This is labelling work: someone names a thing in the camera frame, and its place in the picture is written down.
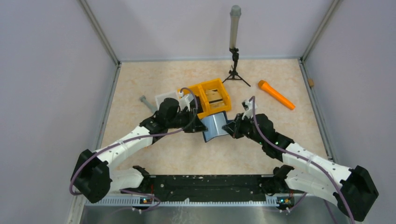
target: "white wall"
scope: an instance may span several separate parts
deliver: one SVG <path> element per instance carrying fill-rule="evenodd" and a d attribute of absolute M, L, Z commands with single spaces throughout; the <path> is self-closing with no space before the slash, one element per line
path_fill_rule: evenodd
<path fill-rule="evenodd" d="M 242 8 L 241 58 L 300 57 L 332 0 L 87 0 L 121 61 L 231 58 L 230 10 Z"/>
<path fill-rule="evenodd" d="M 378 188 L 371 224 L 395 220 L 395 12 L 394 0 L 343 1 L 306 63 L 340 163 Z"/>
<path fill-rule="evenodd" d="M 0 223 L 66 221 L 114 72 L 76 0 L 0 2 Z"/>

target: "yellow plastic container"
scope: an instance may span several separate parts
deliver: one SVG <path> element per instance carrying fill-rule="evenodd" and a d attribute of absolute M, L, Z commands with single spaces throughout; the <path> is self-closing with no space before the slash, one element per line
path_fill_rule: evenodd
<path fill-rule="evenodd" d="M 199 97 L 199 101 L 201 102 L 203 112 L 198 114 L 199 119 L 202 119 L 214 113 L 219 113 L 221 111 L 231 110 L 231 99 L 221 79 L 217 78 L 211 81 L 199 83 L 197 85 L 189 86 L 188 88 L 191 89 L 197 97 Z M 206 90 L 217 90 L 217 92 L 221 95 L 221 98 L 223 99 L 224 106 L 211 108 L 209 100 L 206 97 Z M 183 93 L 187 94 L 189 92 L 187 90 L 184 90 Z"/>

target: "table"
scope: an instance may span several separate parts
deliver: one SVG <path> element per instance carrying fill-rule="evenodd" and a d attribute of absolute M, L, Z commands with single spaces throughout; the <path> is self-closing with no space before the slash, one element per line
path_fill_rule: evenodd
<path fill-rule="evenodd" d="M 231 60 L 122 63 L 102 147 L 125 136 L 152 115 L 139 101 L 141 95 L 156 105 L 155 95 L 218 77 L 226 78 L 231 64 Z M 326 158 L 297 59 L 239 60 L 237 71 L 252 87 L 242 81 L 228 80 L 224 83 L 232 103 L 232 110 L 227 112 L 229 119 L 244 111 L 243 100 L 255 95 L 256 112 L 266 114 L 278 132 Z M 296 108 L 291 111 L 260 90 L 257 84 L 261 79 Z M 220 136 L 205 143 L 202 133 L 181 132 L 141 149 L 121 163 L 118 169 L 134 165 L 156 175 L 220 175 L 272 174 L 274 167 L 282 163 L 269 158 L 259 144 L 247 138 L 235 140 L 230 136 Z"/>

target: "tripod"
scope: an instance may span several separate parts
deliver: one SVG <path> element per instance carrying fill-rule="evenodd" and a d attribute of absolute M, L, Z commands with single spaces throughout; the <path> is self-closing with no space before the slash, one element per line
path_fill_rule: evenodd
<path fill-rule="evenodd" d="M 230 48 L 230 52 L 233 54 L 233 61 L 234 61 L 234 66 L 232 67 L 232 70 L 230 70 L 228 73 L 230 74 L 226 79 L 224 79 L 223 83 L 227 80 L 240 80 L 246 83 L 246 85 L 249 85 L 249 83 L 247 83 L 242 77 L 240 77 L 238 75 L 238 72 L 236 71 L 236 66 L 238 65 L 238 59 L 239 59 L 239 53 L 238 53 L 239 49 L 238 48 Z"/>

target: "orange cylindrical object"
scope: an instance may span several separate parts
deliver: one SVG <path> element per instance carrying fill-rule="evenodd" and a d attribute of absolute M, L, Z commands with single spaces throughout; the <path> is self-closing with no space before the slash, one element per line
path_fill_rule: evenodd
<path fill-rule="evenodd" d="M 272 88 L 266 81 L 260 80 L 259 88 L 266 91 L 269 95 L 271 95 L 273 98 L 277 99 L 279 102 L 281 102 L 287 108 L 293 110 L 296 107 L 288 99 L 286 99 L 279 92 L 277 92 L 274 88 Z"/>

